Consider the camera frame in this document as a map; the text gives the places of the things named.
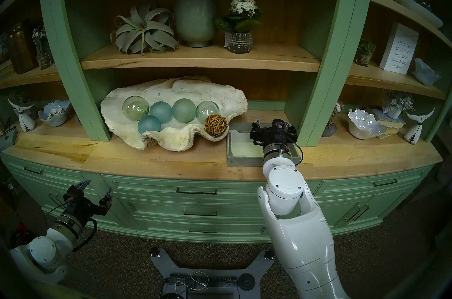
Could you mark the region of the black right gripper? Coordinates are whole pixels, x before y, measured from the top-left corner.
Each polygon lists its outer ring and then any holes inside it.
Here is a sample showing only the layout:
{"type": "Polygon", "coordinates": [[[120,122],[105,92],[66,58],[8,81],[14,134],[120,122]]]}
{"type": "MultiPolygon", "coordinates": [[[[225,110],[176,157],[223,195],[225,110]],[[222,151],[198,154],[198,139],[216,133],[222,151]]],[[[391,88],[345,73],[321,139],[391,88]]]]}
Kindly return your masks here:
{"type": "Polygon", "coordinates": [[[298,135],[296,134],[295,126],[288,126],[288,132],[284,130],[278,131],[274,129],[262,129],[260,127],[260,120],[257,119],[252,123],[251,140],[254,145],[267,147],[268,145],[277,143],[282,144],[287,142],[296,143],[298,135]]]}

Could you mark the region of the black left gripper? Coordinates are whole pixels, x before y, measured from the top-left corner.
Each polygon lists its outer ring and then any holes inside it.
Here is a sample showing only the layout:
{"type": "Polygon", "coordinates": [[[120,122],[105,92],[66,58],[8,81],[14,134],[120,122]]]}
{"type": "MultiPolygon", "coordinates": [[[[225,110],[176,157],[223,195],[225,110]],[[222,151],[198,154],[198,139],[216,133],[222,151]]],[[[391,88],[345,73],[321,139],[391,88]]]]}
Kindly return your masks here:
{"type": "Polygon", "coordinates": [[[90,180],[78,183],[78,196],[69,197],[69,215],[75,217],[81,226],[85,226],[94,215],[106,216],[112,204],[112,188],[99,200],[99,205],[84,197],[84,190],[89,183],[90,180]]]}

